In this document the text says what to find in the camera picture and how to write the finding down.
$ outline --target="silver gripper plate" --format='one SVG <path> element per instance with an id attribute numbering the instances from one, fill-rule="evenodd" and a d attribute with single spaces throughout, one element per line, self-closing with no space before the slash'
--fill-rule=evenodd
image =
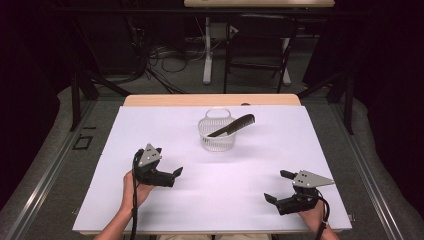
<path id="1" fill-rule="evenodd" d="M 162 158 L 160 153 L 152 146 L 152 144 L 148 143 L 146 148 L 144 149 L 143 155 L 141 155 L 140 162 L 138 166 L 141 167 L 143 165 L 150 164 L 155 161 L 159 161 Z"/>
<path id="2" fill-rule="evenodd" d="M 314 188 L 331 184 L 334 184 L 334 180 L 304 170 L 301 170 L 293 179 L 294 186 L 304 188 Z"/>

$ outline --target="chair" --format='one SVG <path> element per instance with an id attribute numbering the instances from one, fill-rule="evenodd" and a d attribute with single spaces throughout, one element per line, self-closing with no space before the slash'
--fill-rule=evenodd
<path id="1" fill-rule="evenodd" d="M 272 78 L 278 71 L 280 77 L 276 88 L 279 93 L 296 34 L 297 22 L 284 16 L 240 14 L 230 18 L 226 29 L 224 93 L 230 85 L 227 80 L 231 68 L 272 70 Z"/>

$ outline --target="clear plastic basket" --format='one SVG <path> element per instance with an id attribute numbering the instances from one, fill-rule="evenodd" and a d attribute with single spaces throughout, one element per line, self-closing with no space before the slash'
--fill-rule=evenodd
<path id="1" fill-rule="evenodd" d="M 227 112 L 224 117 L 210 117 L 208 114 L 212 111 Z M 236 140 L 236 132 L 227 135 L 226 133 L 218 137 L 208 137 L 209 134 L 216 130 L 227 126 L 232 123 L 235 118 L 231 117 L 231 113 L 228 109 L 223 107 L 215 107 L 209 109 L 205 117 L 199 121 L 198 128 L 201 138 L 202 146 L 209 151 L 222 152 L 226 151 L 234 146 Z"/>

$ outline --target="white paper sheet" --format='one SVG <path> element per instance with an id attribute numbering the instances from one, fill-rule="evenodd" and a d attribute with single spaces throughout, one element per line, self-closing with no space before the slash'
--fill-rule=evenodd
<path id="1" fill-rule="evenodd" d="M 297 214 L 280 216 L 264 193 L 294 194 L 280 170 L 307 170 L 332 179 L 304 107 L 231 106 L 233 117 L 255 115 L 225 152 L 201 146 L 197 129 L 210 107 L 121 107 L 73 230 L 101 231 L 119 208 L 122 179 L 134 154 L 162 148 L 158 170 L 184 167 L 173 188 L 156 187 L 139 208 L 139 232 L 307 231 Z M 319 187 L 335 230 L 351 224 L 336 185 Z"/>

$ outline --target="black comb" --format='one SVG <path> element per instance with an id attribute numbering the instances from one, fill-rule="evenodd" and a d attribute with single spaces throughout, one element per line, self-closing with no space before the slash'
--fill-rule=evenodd
<path id="1" fill-rule="evenodd" d="M 227 133 L 227 135 L 230 135 L 254 122 L 255 122 L 255 116 L 253 116 L 253 114 L 246 114 L 242 117 L 237 118 L 236 120 L 234 120 L 227 126 L 209 134 L 208 137 L 218 137 L 219 135 L 223 133 Z"/>

